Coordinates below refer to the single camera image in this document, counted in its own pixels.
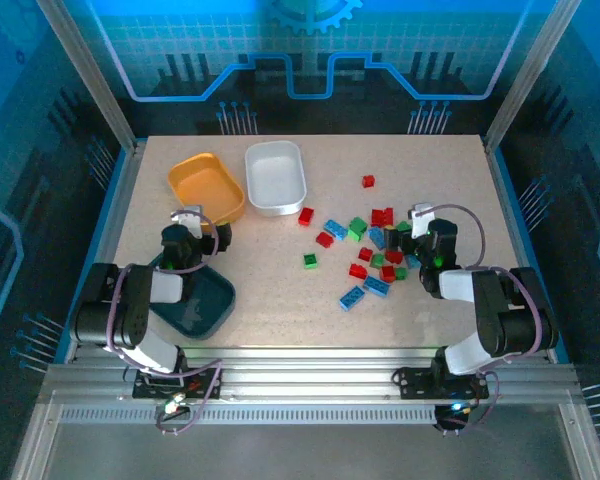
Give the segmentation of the silver blue table side rail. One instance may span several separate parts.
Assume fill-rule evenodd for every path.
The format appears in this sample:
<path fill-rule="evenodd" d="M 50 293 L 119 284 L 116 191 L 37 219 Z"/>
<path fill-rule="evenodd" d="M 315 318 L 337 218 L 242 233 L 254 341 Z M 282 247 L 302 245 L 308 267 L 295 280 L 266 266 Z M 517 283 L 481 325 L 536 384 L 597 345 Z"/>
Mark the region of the silver blue table side rail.
<path fill-rule="evenodd" d="M 529 266 L 534 268 L 546 300 L 551 309 L 554 310 L 545 279 L 542 275 L 532 245 L 530 234 L 523 219 L 522 210 L 518 203 L 518 196 L 515 192 L 504 156 L 500 148 L 497 148 L 494 152 L 485 149 L 485 156 L 506 224 L 512 250 L 516 258 L 516 263 L 518 266 Z"/>
<path fill-rule="evenodd" d="M 98 261 L 109 263 L 115 258 L 146 144 L 147 138 L 141 138 L 133 154 L 125 151 L 119 154 L 71 301 L 66 326 L 53 360 L 54 364 L 66 363 L 75 351 L 74 342 L 70 338 L 69 324 L 92 264 Z"/>

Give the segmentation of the white plastic container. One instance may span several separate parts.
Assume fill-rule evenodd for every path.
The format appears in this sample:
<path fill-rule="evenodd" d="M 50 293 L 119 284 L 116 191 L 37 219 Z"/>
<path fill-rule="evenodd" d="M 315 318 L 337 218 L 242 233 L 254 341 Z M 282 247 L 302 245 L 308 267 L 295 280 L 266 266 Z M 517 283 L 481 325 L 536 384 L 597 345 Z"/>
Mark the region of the white plastic container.
<path fill-rule="evenodd" d="M 307 195 L 300 148 L 288 140 L 251 145 L 245 152 L 247 194 L 264 217 L 298 213 Z"/>

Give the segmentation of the dark teal plastic container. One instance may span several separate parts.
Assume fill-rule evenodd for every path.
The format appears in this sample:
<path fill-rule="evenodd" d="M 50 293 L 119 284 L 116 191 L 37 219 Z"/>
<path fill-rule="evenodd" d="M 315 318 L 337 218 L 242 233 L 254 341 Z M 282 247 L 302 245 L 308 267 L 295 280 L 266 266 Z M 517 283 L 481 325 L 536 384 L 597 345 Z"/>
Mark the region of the dark teal plastic container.
<path fill-rule="evenodd" d="M 152 303 L 150 308 L 189 339 L 208 339 L 234 310 L 233 284 L 209 266 L 184 276 L 184 292 L 188 296 L 178 303 Z"/>

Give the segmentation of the yellow plastic container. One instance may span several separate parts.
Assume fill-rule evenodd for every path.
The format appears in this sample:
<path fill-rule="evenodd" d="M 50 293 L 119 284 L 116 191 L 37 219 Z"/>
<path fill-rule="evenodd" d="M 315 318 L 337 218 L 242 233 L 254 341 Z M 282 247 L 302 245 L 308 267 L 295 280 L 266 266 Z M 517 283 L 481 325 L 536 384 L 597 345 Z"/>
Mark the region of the yellow plastic container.
<path fill-rule="evenodd" d="M 200 153 L 175 165 L 167 182 L 183 207 L 201 206 L 214 224 L 234 223 L 244 214 L 243 188 L 213 153 Z"/>

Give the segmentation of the aluminium frame post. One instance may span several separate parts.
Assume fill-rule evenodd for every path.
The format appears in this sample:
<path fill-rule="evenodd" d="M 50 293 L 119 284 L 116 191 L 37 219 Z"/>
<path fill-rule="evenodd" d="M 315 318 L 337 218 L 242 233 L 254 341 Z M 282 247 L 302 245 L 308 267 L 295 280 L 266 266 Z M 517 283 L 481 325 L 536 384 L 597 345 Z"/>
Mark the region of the aluminium frame post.
<path fill-rule="evenodd" d="M 134 153 L 136 136 L 64 2 L 36 0 L 36 3 L 120 146 L 126 152 Z"/>
<path fill-rule="evenodd" d="M 519 113 L 582 0 L 557 0 L 531 46 L 485 136 L 485 153 L 494 154 Z"/>

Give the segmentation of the aluminium table rail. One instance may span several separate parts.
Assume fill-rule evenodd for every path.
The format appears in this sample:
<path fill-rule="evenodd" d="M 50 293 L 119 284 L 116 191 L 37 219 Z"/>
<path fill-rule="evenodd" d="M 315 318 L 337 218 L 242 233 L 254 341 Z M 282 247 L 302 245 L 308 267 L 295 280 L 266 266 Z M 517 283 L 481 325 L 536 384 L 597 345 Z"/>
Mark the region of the aluminium table rail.
<path fill-rule="evenodd" d="M 220 397 L 187 399 L 185 411 L 170 422 L 183 425 L 208 405 L 448 405 L 470 403 L 475 408 L 492 404 L 554 406 L 583 403 L 576 370 L 555 364 L 545 354 L 497 367 L 479 378 L 489 398 L 469 401 L 402 400 L 391 375 L 401 367 L 429 368 L 429 349 L 226 349 L 223 351 Z M 98 349 L 82 348 L 68 365 L 54 365 L 46 373 L 36 400 L 38 410 L 59 421 L 65 407 L 153 406 L 163 411 L 167 400 L 134 399 L 134 368 Z"/>

